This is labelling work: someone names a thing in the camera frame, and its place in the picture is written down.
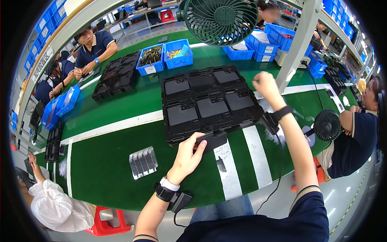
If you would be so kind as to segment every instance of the white protective gown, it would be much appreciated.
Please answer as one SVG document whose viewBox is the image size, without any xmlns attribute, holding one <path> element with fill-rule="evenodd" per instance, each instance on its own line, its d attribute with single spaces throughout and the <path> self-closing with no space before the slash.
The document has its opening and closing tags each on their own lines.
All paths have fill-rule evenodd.
<svg viewBox="0 0 387 242">
<path fill-rule="evenodd" d="M 33 185 L 32 214 L 49 229 L 58 232 L 78 232 L 94 225 L 94 216 L 85 202 L 75 200 L 56 183 L 45 180 Z"/>
</svg>

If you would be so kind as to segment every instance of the desk fan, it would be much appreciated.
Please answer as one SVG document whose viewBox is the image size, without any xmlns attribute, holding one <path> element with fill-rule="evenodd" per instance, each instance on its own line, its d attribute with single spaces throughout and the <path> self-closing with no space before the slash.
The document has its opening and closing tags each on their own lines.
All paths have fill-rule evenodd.
<svg viewBox="0 0 387 242">
<path fill-rule="evenodd" d="M 316 138 L 322 141 L 332 141 L 340 134 L 340 118 L 332 109 L 324 109 L 317 114 L 313 128 L 304 126 L 301 130 L 308 140 L 309 146 L 314 146 Z"/>
<path fill-rule="evenodd" d="M 182 0 L 176 18 L 203 43 L 225 47 L 253 32 L 258 9 L 255 0 Z"/>
</svg>

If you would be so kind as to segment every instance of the jeans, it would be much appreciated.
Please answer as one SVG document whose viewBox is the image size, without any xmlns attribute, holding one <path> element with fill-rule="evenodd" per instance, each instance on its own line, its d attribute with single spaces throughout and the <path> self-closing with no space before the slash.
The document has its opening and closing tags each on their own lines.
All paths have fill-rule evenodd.
<svg viewBox="0 0 387 242">
<path fill-rule="evenodd" d="M 247 194 L 221 203 L 197 208 L 193 213 L 190 224 L 245 215 L 254 215 Z"/>
</svg>

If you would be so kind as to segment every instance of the red plastic stool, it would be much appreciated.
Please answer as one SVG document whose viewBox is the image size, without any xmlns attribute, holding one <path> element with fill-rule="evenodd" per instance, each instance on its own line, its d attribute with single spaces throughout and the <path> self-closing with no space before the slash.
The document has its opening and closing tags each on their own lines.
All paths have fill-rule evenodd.
<svg viewBox="0 0 387 242">
<path fill-rule="evenodd" d="M 175 18 L 173 17 L 172 11 L 170 9 L 168 9 L 167 11 L 160 12 L 160 18 L 162 23 L 175 20 Z"/>
<path fill-rule="evenodd" d="M 100 211 L 108 210 L 108 209 L 110 208 L 97 206 L 94 225 L 91 228 L 86 229 L 85 231 L 95 236 L 107 236 L 107 235 L 114 235 L 119 233 L 126 233 L 134 229 L 134 225 L 126 225 L 123 212 L 120 209 L 116 209 L 118 219 L 120 221 L 119 227 L 113 228 L 112 226 L 109 225 L 107 221 L 101 221 L 101 218 L 99 216 Z"/>
<path fill-rule="evenodd" d="M 314 163 L 316 164 L 316 167 L 317 167 L 317 171 L 316 171 L 316 174 L 317 174 L 317 181 L 320 183 L 323 183 L 325 182 L 325 179 L 324 179 L 324 170 L 322 169 L 321 165 L 320 165 L 320 162 L 317 160 L 317 157 L 313 158 L 313 161 Z M 297 191 L 297 187 L 294 186 L 291 188 L 291 190 L 293 192 Z"/>
</svg>

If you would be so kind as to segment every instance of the black cable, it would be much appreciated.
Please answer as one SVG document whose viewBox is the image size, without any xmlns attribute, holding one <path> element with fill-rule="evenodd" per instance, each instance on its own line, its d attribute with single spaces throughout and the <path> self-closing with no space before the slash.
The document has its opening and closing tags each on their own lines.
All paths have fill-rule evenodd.
<svg viewBox="0 0 387 242">
<path fill-rule="evenodd" d="M 180 225 L 180 224 L 177 224 L 177 223 L 176 223 L 176 215 L 177 215 L 177 213 L 175 213 L 174 216 L 173 216 L 173 223 L 174 223 L 176 226 L 180 226 L 180 227 L 186 228 L 187 226 Z"/>
<path fill-rule="evenodd" d="M 277 134 L 276 134 L 276 137 L 277 137 L 277 139 L 278 139 L 278 143 L 280 143 L 280 145 L 282 146 L 282 143 L 281 143 L 281 141 L 279 140 L 279 137 L 278 137 Z M 284 171 L 284 157 L 283 157 L 281 160 L 282 160 L 282 162 L 281 162 L 281 173 L 280 173 L 280 175 L 279 175 L 277 187 L 276 187 L 276 189 L 274 189 L 274 191 L 267 197 L 266 201 L 264 201 L 264 202 L 261 204 L 261 206 L 259 207 L 259 209 L 255 212 L 255 215 L 258 214 L 258 211 L 262 208 L 262 205 L 264 205 L 265 202 L 267 202 L 267 201 L 269 200 L 269 198 L 271 197 L 271 195 L 273 195 L 273 194 L 277 191 L 277 189 L 278 189 L 278 187 L 279 187 L 279 183 L 280 183 L 280 181 L 281 181 L 282 173 L 283 173 L 283 171 Z"/>
<path fill-rule="evenodd" d="M 301 61 L 301 64 L 303 64 L 304 66 L 307 67 L 307 70 L 308 70 L 308 72 L 309 72 L 309 75 L 310 75 L 310 77 L 312 78 L 313 83 L 315 84 L 316 92 L 317 92 L 317 95 L 318 95 L 318 97 L 319 97 L 319 100 L 320 100 L 320 103 L 321 103 L 321 107 L 322 107 L 322 109 L 324 109 L 324 105 L 322 104 L 322 101 L 321 101 L 321 97 L 320 97 L 319 91 L 317 90 L 316 82 L 315 82 L 315 80 L 314 80 L 314 78 L 313 78 L 313 76 L 312 76 L 312 73 L 310 73 L 310 70 L 309 70 L 309 67 L 308 67 L 307 62 L 303 60 L 303 61 Z"/>
</svg>

